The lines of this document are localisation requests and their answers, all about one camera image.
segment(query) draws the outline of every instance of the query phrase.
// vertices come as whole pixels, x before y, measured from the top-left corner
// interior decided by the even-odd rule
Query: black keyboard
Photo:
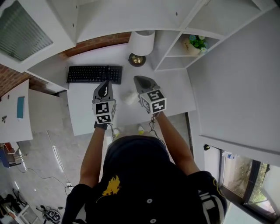
[[[102,83],[110,80],[112,84],[121,84],[122,66],[70,66],[68,83]]]

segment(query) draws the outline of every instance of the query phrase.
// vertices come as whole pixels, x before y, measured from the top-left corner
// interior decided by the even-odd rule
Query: gray floor
[[[28,154],[27,157],[24,158],[26,168],[33,169],[43,178],[51,176],[56,177],[61,183],[54,178],[42,179],[32,170],[25,170],[23,165],[7,169],[3,168],[0,164],[1,182],[4,181],[2,179],[5,178],[7,184],[17,189],[14,183],[16,182],[22,196],[40,218],[42,214],[35,209],[36,206],[51,206],[54,209],[65,206],[67,196],[65,187],[62,184],[66,186],[67,179],[72,185],[78,184],[81,163],[92,136],[92,133],[74,136],[68,109],[67,95],[63,93],[60,97],[63,99],[63,129],[35,133],[33,140],[22,141],[19,143],[19,146],[22,154]],[[189,144],[185,115],[179,114],[171,116],[169,119],[186,140],[187,144]],[[149,122],[145,122],[142,126],[145,130],[149,131],[150,127],[148,123]],[[126,126],[121,127],[121,129],[130,132],[135,131],[137,126]],[[157,123],[155,125],[155,130],[158,136],[163,139]],[[105,158],[108,143],[111,141],[111,130],[107,130],[105,132],[102,161]],[[56,153],[59,154],[65,172],[62,171],[54,148],[56,149]]]

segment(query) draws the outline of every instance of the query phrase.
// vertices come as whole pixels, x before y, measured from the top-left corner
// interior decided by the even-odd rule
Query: hand
[[[107,124],[97,124],[97,122],[95,121],[95,124],[94,124],[94,128],[102,128],[103,130],[107,130]]]

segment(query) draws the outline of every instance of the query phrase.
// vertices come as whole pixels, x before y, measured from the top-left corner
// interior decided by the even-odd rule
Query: potted plant
[[[205,53],[207,51],[207,42],[203,36],[190,35],[184,39],[183,45],[192,56],[197,56],[200,52]]]

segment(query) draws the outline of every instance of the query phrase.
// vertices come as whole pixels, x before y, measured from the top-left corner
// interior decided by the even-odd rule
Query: white table
[[[17,119],[18,97],[23,96],[24,118]],[[7,116],[5,123],[0,122],[0,143],[32,140],[32,133],[62,129],[60,100],[59,97],[29,89],[29,80],[10,90],[0,102],[0,119]]]
[[[154,72],[149,60],[142,67],[133,67],[128,62],[130,52],[127,44],[115,45],[85,52],[68,59],[74,65],[119,65],[123,66],[121,85],[112,85],[117,111],[114,126],[126,126],[151,119],[138,100],[127,105],[121,96],[128,90],[136,91],[134,76],[142,75],[153,78],[162,88],[167,98],[167,116],[176,115],[196,109],[193,91],[186,69]],[[93,92],[99,84],[70,84],[68,103],[74,135],[92,133],[95,116],[92,110]]]

